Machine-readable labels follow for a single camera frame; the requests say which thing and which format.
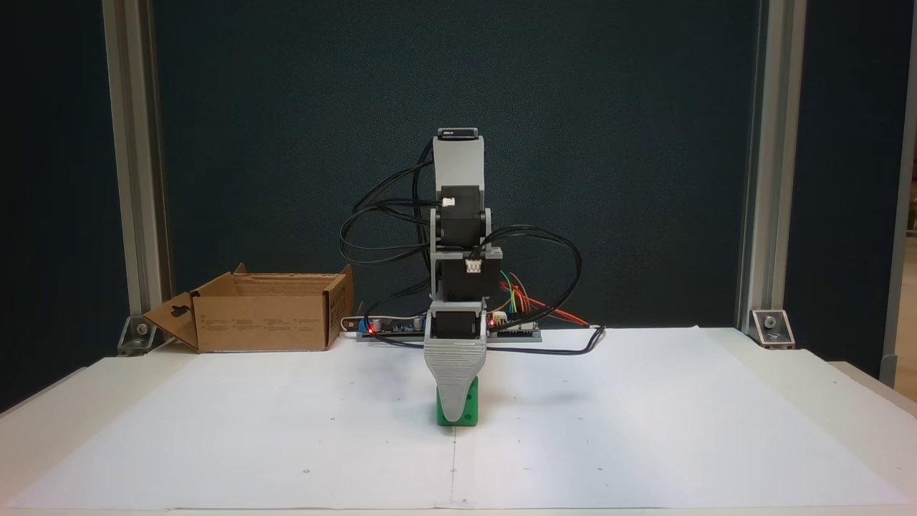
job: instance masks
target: green cube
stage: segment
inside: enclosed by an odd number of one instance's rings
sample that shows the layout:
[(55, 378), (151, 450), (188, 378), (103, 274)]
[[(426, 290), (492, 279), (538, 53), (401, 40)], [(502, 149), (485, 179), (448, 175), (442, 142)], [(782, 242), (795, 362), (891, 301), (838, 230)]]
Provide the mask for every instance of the green cube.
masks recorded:
[(443, 415), (443, 405), (439, 401), (439, 389), (436, 390), (436, 423), (439, 426), (474, 426), (478, 424), (478, 377), (475, 376), (465, 397), (465, 412), (458, 421), (449, 421)]

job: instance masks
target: table surface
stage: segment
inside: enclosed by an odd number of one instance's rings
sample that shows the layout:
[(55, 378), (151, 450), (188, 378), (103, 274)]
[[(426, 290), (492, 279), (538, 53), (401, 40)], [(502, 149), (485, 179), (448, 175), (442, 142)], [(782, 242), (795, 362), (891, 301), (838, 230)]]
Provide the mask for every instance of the table surface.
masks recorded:
[[(917, 405), (897, 395), (850, 365), (834, 366), (805, 350), (768, 351), (732, 329), (704, 330), (751, 369), (765, 384), (834, 437), (880, 477), (917, 500)], [(64, 457), (102, 430), (114, 418), (177, 373), (196, 354), (170, 344), (137, 358), (105, 358), (47, 389), (0, 418), (0, 514), (33, 515), (34, 510), (8, 509), (17, 493), (50, 471)], [(912, 467), (899, 467), (901, 459)], [(445, 514), (452, 510), (435, 509)], [(88, 515), (150, 511), (56, 510), (43, 513)], [(174, 510), (188, 514), (231, 514), (247, 510)], [(305, 513), (272, 510), (272, 514)], [(310, 514), (403, 514), (403, 510), (310, 510)], [(483, 510), (503, 514), (510, 510)], [(512, 510), (515, 513), (523, 510)], [(854, 514), (912, 515), (908, 506), (743, 508), (719, 510), (603, 509), (525, 510), (545, 515), (593, 513), (620, 515), (738, 514), (740, 516), (809, 516)]]

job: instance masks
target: open cardboard box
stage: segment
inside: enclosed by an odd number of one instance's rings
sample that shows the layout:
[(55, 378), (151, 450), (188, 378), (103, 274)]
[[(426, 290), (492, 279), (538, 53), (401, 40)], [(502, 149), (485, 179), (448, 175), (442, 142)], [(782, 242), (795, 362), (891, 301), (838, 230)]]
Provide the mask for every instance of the open cardboard box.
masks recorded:
[(352, 310), (350, 265), (308, 275), (249, 274), (239, 264), (144, 317), (198, 353), (323, 351)]

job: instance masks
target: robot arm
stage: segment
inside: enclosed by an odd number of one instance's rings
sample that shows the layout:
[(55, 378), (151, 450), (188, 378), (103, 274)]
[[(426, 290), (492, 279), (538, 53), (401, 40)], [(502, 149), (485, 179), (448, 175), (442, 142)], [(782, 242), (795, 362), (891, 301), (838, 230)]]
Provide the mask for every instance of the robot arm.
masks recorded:
[(500, 292), (503, 252), (472, 248), (491, 232), (484, 207), (484, 139), (477, 129), (440, 129), (433, 141), (436, 199), (430, 213), (431, 303), (424, 358), (443, 415), (457, 421), (487, 357), (486, 297)]

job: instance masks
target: white paper sheet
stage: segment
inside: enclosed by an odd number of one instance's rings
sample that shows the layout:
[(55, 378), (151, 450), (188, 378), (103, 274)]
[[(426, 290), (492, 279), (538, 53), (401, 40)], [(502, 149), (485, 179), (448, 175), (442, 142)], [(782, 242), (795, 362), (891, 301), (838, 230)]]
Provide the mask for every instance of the white paper sheet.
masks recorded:
[(415, 350), (201, 355), (11, 506), (908, 502), (697, 329), (612, 331), (581, 357), (489, 353), (480, 422), (457, 432), (436, 426), (434, 389)]
[(489, 353), (488, 366), (487, 410), (458, 429), (453, 489), (468, 506), (908, 503), (697, 328), (610, 332), (562, 360)]

